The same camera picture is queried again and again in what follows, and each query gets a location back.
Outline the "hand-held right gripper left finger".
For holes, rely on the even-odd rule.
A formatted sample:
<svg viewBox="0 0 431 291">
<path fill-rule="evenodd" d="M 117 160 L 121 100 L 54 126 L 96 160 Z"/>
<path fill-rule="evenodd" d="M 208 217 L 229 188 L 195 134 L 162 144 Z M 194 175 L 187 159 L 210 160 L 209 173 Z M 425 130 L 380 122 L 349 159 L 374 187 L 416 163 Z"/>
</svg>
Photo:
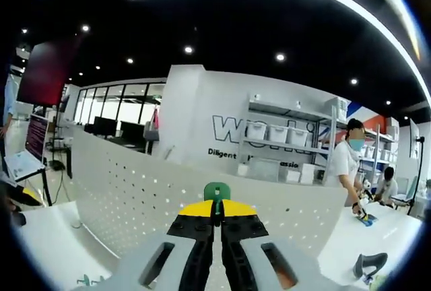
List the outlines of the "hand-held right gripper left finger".
<svg viewBox="0 0 431 291">
<path fill-rule="evenodd" d="M 114 290 L 204 290 L 212 264 L 214 201 L 180 211 L 166 234 L 152 234 L 121 259 Z"/>
</svg>

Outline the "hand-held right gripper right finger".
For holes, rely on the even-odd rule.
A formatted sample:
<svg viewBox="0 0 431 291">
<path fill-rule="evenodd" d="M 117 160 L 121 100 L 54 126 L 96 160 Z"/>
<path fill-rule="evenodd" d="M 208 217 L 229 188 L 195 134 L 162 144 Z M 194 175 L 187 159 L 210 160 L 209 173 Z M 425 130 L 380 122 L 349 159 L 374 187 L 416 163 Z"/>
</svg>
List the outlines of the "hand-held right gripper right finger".
<svg viewBox="0 0 431 291">
<path fill-rule="evenodd" d="M 323 290 L 318 263 L 284 239 L 269 235 L 256 210 L 220 202 L 222 261 L 232 290 Z"/>
</svg>

